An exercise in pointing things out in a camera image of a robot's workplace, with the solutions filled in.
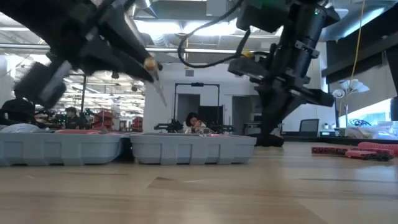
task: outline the office chair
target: office chair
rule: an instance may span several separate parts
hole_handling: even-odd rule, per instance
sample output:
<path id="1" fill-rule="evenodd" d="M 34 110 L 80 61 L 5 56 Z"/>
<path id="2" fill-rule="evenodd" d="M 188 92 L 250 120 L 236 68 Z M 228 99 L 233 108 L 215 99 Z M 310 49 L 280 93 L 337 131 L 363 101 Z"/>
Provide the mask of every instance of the office chair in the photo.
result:
<path id="1" fill-rule="evenodd" d="M 318 137 L 319 119 L 304 119 L 300 122 L 300 136 Z"/>

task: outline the metal bracket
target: metal bracket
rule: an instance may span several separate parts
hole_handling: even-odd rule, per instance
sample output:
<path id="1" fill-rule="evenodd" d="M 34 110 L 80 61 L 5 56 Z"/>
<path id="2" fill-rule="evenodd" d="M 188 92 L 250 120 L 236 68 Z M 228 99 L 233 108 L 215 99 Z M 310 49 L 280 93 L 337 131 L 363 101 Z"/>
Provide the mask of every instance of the metal bracket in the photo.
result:
<path id="1" fill-rule="evenodd" d="M 319 57 L 320 52 L 317 51 L 316 49 L 308 46 L 307 44 L 304 44 L 303 42 L 297 40 L 296 43 L 294 44 L 294 47 L 300 50 L 305 50 L 308 53 L 310 53 L 312 59 L 316 59 Z"/>

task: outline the wood grain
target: wood grain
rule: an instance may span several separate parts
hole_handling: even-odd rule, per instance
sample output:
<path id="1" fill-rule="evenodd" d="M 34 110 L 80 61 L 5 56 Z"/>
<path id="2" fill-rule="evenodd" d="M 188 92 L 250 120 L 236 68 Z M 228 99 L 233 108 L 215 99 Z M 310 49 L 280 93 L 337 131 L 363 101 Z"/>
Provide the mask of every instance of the wood grain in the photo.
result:
<path id="1" fill-rule="evenodd" d="M 1 224 L 397 223 L 397 161 L 257 148 L 247 165 L 0 169 Z"/>

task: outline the gray plastic bin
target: gray plastic bin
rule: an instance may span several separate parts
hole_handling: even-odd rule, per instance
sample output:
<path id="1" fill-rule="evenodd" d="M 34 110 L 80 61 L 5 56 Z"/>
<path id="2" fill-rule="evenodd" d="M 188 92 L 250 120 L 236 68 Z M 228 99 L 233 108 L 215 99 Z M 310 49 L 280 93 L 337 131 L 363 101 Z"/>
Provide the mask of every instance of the gray plastic bin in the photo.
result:
<path id="1" fill-rule="evenodd" d="M 0 166 L 105 164 L 119 153 L 120 135 L 0 133 Z"/>
<path id="2" fill-rule="evenodd" d="M 139 162 L 161 165 L 246 163 L 256 144 L 256 138 L 232 135 L 145 133 L 130 138 Z"/>

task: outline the window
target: window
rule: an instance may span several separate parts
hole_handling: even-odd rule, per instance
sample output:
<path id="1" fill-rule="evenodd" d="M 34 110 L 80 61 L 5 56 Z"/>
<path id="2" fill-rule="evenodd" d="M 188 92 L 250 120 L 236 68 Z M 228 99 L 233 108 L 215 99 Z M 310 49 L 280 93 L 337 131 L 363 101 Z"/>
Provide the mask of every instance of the window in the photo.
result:
<path id="1" fill-rule="evenodd" d="M 352 124 L 349 123 L 351 119 L 361 119 L 367 121 L 371 125 L 377 125 L 379 121 L 391 121 L 390 105 L 391 99 L 388 99 L 351 112 L 348 114 L 348 126 L 352 126 Z M 339 123 L 341 128 L 346 127 L 345 115 L 340 117 Z"/>

